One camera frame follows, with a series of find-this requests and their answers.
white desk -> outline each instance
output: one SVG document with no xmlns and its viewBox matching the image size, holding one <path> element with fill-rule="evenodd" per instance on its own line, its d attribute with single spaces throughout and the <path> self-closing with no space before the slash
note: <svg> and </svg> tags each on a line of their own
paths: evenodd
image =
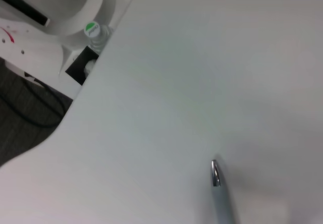
<svg viewBox="0 0 323 224">
<path fill-rule="evenodd" d="M 274 199 L 264 213 L 283 203 L 270 223 L 316 223 L 322 8 L 133 0 L 58 129 L 0 169 L 0 222 L 217 223 L 219 153 L 232 185 Z"/>
</svg>

white machine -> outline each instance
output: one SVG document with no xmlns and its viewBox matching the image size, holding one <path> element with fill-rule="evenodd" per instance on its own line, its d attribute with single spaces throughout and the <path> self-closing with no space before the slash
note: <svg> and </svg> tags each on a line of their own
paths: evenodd
<svg viewBox="0 0 323 224">
<path fill-rule="evenodd" d="M 0 0 L 0 57 L 75 99 L 82 86 L 65 70 L 88 44 L 84 26 L 95 20 L 116 29 L 130 1 Z"/>
</svg>

floor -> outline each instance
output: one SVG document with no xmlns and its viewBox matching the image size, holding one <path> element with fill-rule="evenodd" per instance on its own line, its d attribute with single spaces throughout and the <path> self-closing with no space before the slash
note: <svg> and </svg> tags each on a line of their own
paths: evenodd
<svg viewBox="0 0 323 224">
<path fill-rule="evenodd" d="M 44 88 L 33 83 L 29 83 L 29 85 L 57 111 L 62 112 L 60 105 Z M 55 114 L 43 106 L 26 89 L 19 76 L 6 68 L 4 61 L 1 59 L 0 94 L 5 95 L 20 111 L 39 123 L 51 124 L 59 120 Z M 58 92 L 56 94 L 63 101 L 66 109 L 68 109 L 72 100 Z M 17 116 L 0 99 L 0 166 L 37 146 L 54 130 L 55 128 L 43 129 L 29 124 Z"/>
</svg>

cable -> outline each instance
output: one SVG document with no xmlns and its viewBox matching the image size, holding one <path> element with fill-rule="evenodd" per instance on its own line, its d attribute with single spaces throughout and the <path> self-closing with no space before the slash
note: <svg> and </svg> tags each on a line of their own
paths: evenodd
<svg viewBox="0 0 323 224">
<path fill-rule="evenodd" d="M 56 127 L 58 126 L 65 113 L 66 113 L 66 109 L 65 109 L 65 106 L 63 104 L 63 102 L 61 101 L 61 99 L 58 98 L 57 95 L 54 94 L 54 92 L 46 85 L 44 84 L 43 82 L 39 81 L 39 80 L 34 80 L 36 81 L 37 83 L 39 83 L 41 86 L 43 86 L 45 88 L 45 90 L 50 93 L 57 101 L 58 103 L 61 105 L 62 107 L 62 110 L 63 110 L 63 114 L 59 113 L 57 110 L 55 110 L 52 106 L 50 106 L 46 101 L 44 101 L 29 85 L 28 83 L 25 81 L 25 79 L 21 78 L 24 86 L 33 94 L 33 96 L 35 98 L 37 98 L 42 104 L 44 104 L 50 111 L 52 111 L 55 115 L 57 115 L 60 120 L 58 122 L 55 122 L 55 123 L 52 123 L 52 124 L 41 124 L 41 123 L 38 123 L 36 121 L 34 121 L 33 119 L 30 119 L 28 116 L 26 116 L 25 114 L 23 114 L 21 111 L 19 111 L 8 99 L 6 99 L 5 96 L 1 95 L 0 93 L 0 99 L 2 99 L 7 105 L 8 107 L 14 112 L 16 113 L 18 116 L 20 116 L 22 119 L 24 119 L 26 122 L 36 126 L 36 127 L 40 127 L 40 128 L 52 128 L 52 127 Z"/>
</svg>

